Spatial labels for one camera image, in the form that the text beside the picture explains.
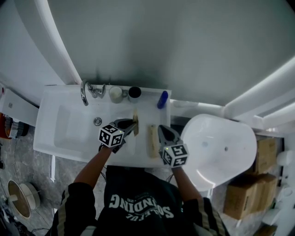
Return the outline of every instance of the black cup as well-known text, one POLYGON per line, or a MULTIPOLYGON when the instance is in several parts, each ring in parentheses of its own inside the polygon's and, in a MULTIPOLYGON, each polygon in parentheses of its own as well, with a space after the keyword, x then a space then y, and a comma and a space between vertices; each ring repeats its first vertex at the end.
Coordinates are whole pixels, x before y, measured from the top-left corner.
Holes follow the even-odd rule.
POLYGON ((142 94, 142 90, 139 87, 131 87, 128 91, 128 98, 129 101, 132 103, 136 103, 139 99, 139 97, 142 94))

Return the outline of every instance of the faucet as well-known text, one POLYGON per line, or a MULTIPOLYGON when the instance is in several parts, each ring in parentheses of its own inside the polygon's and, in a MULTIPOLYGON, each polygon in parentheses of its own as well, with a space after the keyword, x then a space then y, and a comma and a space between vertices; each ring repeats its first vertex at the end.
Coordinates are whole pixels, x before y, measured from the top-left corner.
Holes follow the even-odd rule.
POLYGON ((106 93, 106 85, 103 84, 102 89, 100 88, 94 88, 86 79, 82 80, 81 83, 81 98, 85 106, 88 106, 88 101, 86 99, 86 94, 85 94, 85 85, 87 84, 88 86, 88 91, 92 94, 92 97, 97 98, 103 98, 103 96, 106 93))

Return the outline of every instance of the tile floor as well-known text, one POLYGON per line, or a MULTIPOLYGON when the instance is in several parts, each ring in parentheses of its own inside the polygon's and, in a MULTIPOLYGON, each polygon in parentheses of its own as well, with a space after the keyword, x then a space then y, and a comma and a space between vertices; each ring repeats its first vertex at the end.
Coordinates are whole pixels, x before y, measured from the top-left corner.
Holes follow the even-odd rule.
MULTIPOLYGON (((52 156, 33 150, 34 140, 33 127, 25 137, 17 140, 4 140, 1 148, 1 160, 4 161, 6 168, 0 169, 0 180, 3 187, 0 187, 0 196, 8 194, 7 183, 14 180, 17 183, 32 183, 40 191, 41 205, 34 210, 30 219, 24 219, 14 210, 18 220, 27 226, 29 230, 37 228, 50 228, 53 220, 53 209, 58 208, 61 201, 61 194, 65 187, 72 183, 79 171, 86 163, 56 157, 55 180, 50 179, 50 163, 52 156)), ((171 171, 168 169, 149 169, 155 176, 167 179, 171 171)), ((273 168, 272 172, 278 174, 278 168, 273 168)), ((100 176, 94 189, 96 217, 99 216, 103 204, 103 193, 105 180, 100 176)), ((220 215, 232 236, 251 236, 258 229, 264 212, 252 214, 246 217, 241 225, 236 228, 237 220, 222 214, 227 183, 214 189, 212 204, 220 212, 220 215)), ((44 235, 46 230, 36 232, 36 235, 44 235)))

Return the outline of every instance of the white sink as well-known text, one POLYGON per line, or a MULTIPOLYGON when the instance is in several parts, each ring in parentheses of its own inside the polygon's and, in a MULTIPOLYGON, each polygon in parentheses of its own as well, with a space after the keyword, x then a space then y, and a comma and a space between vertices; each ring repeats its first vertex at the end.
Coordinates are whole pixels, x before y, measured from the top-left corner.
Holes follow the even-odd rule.
POLYGON ((132 118, 137 108, 139 134, 131 133, 126 144, 116 153, 111 154, 108 165, 132 167, 164 167, 163 161, 148 156, 148 125, 164 124, 170 126, 170 103, 164 109, 157 108, 157 102, 163 90, 142 88, 142 96, 133 104, 124 98, 122 103, 110 101, 106 86, 106 94, 101 98, 93 98, 86 91, 89 102, 85 106, 80 95, 80 85, 62 85, 47 87, 40 105, 35 137, 34 150, 88 162, 97 152, 99 128, 120 118, 132 118), (102 124, 94 125, 94 119, 100 117, 102 124))
POLYGON ((255 160, 256 137, 246 124, 202 114, 186 124, 181 138, 189 149, 183 169, 199 191, 232 179, 255 160))

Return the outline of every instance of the wooden block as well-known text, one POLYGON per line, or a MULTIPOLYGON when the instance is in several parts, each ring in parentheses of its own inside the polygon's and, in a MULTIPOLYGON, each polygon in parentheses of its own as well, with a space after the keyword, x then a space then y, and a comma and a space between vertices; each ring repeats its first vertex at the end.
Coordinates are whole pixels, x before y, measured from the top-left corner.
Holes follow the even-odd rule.
POLYGON ((133 122, 136 122, 136 127, 133 130, 134 137, 135 137, 136 135, 138 135, 138 132, 139 132, 139 130, 138 130, 137 108, 135 108, 134 111, 133 111, 133 122))
POLYGON ((160 157, 159 149, 160 149, 160 142, 158 136, 158 127, 156 125, 150 125, 147 128, 148 134, 148 146, 149 146, 149 156, 151 158, 160 157))

